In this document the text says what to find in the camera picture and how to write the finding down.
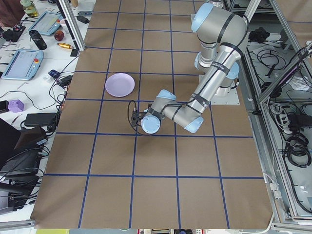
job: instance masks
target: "black water bottle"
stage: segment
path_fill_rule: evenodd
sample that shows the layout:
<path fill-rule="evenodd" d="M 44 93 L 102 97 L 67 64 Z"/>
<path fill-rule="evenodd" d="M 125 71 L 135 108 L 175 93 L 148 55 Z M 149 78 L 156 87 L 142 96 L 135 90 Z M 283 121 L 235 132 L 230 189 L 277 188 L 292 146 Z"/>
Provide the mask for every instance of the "black water bottle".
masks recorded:
<path fill-rule="evenodd" d="M 48 48 L 47 44 L 44 42 L 42 36 L 40 33 L 36 30 L 30 30 L 29 31 L 30 38 L 34 41 L 38 49 L 45 50 Z"/>

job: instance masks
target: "glass bottle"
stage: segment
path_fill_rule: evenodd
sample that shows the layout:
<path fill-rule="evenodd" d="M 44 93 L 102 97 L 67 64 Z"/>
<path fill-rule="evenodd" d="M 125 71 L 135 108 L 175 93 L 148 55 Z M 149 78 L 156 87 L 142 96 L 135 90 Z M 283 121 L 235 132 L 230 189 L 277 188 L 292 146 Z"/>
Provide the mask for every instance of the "glass bottle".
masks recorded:
<path fill-rule="evenodd" d="M 30 0 L 20 0 L 20 3 L 29 17 L 37 17 L 39 15 L 35 5 Z"/>

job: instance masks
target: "white table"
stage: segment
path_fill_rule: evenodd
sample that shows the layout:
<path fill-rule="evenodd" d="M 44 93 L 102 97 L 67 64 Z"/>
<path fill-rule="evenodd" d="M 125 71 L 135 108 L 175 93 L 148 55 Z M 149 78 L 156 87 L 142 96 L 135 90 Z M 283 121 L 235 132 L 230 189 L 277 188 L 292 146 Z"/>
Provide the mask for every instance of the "white table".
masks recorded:
<path fill-rule="evenodd" d="M 34 0 L 34 4 L 36 5 L 37 10 L 39 11 L 39 14 L 42 14 L 45 11 L 52 11 L 57 12 L 58 8 L 56 4 L 50 4 L 47 1 L 41 2 L 39 0 Z M 77 15 L 77 9 L 73 8 L 74 15 Z M 82 22 L 78 22 L 78 26 L 80 28 L 81 34 L 83 38 L 86 35 L 87 28 L 89 24 L 84 24 Z M 11 42 L 11 44 L 16 45 L 10 45 L 5 48 L 0 49 L 0 63 L 9 63 L 12 59 L 12 54 L 15 52 L 15 50 L 18 49 L 34 49 L 37 50 L 37 46 L 30 42 L 30 36 L 28 29 L 32 25 L 32 22 L 24 21 L 23 26 L 26 27 L 25 31 L 23 32 L 23 35 L 20 37 L 18 42 Z M 56 45 L 57 41 L 54 39 L 54 36 L 44 36 L 42 35 L 42 38 L 46 42 L 48 48 L 43 50 L 44 53 L 44 59 L 41 63 L 40 68 L 38 69 L 38 72 L 36 73 L 35 77 L 31 80 L 7 80 L 7 79 L 0 79 L 0 97 L 4 95 L 8 91 L 23 91 L 28 94 L 28 96 L 33 100 L 34 104 L 38 108 L 44 108 L 47 106 L 50 106 L 54 103 L 54 100 L 49 96 L 49 90 L 53 84 L 53 79 L 50 79 L 50 82 L 45 81 L 43 78 L 48 76 L 48 72 L 52 69 L 57 71 L 62 71 L 63 68 L 72 61 L 75 57 L 70 57 L 71 50 L 70 49 L 64 49 Z M 74 45 L 72 42 L 72 39 L 69 34 L 65 33 L 64 39 L 61 41 L 67 44 Z M 67 68 L 66 71 L 73 72 L 75 70 L 76 64 L 77 64 L 78 58 L 75 59 Z M 6 65 L 0 65 L 0 71 L 3 72 L 6 68 Z M 59 86 L 54 87 L 54 93 L 55 97 L 57 97 L 59 94 L 64 94 L 64 89 L 62 89 Z M 17 120 L 12 124 L 17 129 L 20 129 L 20 123 L 25 120 L 28 113 L 47 113 L 47 112 L 56 112 L 57 108 L 55 103 L 53 106 L 44 109 L 44 110 L 38 110 L 36 109 L 31 101 L 25 96 L 23 93 L 9 93 L 6 96 L 0 98 L 0 101 L 3 100 L 15 100 L 19 99 L 24 103 L 24 111 L 19 113 L 13 113 L 13 112 L 6 112 L 0 114 L 0 118 L 8 122 L 9 124 L 12 123 L 12 121 L 17 118 Z M 49 141 L 45 144 L 49 149 L 51 149 L 52 143 L 54 140 L 54 135 L 49 137 Z M 47 158 L 44 158 L 41 160 L 40 168 L 42 170 L 45 169 Z M 19 220 L 26 220 L 30 218 L 31 212 L 33 210 L 34 205 L 26 205 L 23 209 L 17 210 L 16 212 L 11 212 L 8 214 L 2 214 L 0 215 L 0 222 L 8 222 L 8 221 L 19 221 Z"/>

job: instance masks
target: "yellow tool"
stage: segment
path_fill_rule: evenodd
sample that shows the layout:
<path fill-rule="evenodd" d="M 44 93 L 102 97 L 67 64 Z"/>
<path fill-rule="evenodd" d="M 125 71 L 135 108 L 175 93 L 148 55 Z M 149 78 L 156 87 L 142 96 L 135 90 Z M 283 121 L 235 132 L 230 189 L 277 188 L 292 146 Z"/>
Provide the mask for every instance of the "yellow tool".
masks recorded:
<path fill-rule="evenodd" d="M 73 49 L 74 47 L 70 44 L 66 44 L 66 43 L 57 43 L 58 46 L 65 48 L 65 49 Z"/>

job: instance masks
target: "power adapter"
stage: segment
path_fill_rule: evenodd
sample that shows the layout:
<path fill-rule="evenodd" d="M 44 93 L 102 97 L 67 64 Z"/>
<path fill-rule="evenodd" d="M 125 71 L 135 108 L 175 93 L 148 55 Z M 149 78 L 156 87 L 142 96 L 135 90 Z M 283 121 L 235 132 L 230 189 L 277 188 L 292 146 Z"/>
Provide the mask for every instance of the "power adapter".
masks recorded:
<path fill-rule="evenodd" d="M 89 23 L 90 21 L 84 16 L 77 16 L 77 20 L 82 23 Z"/>
<path fill-rule="evenodd" d="M 57 80 L 57 85 L 61 86 L 62 88 L 65 88 L 66 86 L 68 86 L 70 84 L 70 82 L 72 81 L 73 76 L 69 75 L 66 76 L 62 79 Z"/>
<path fill-rule="evenodd" d="M 295 129 L 296 131 L 299 131 L 300 128 L 312 127 L 312 116 L 303 114 L 288 114 L 288 119 L 290 120 L 289 127 Z"/>
<path fill-rule="evenodd" d="M 55 115 L 56 113 L 27 114 L 24 125 L 26 127 L 48 126 L 55 118 Z"/>

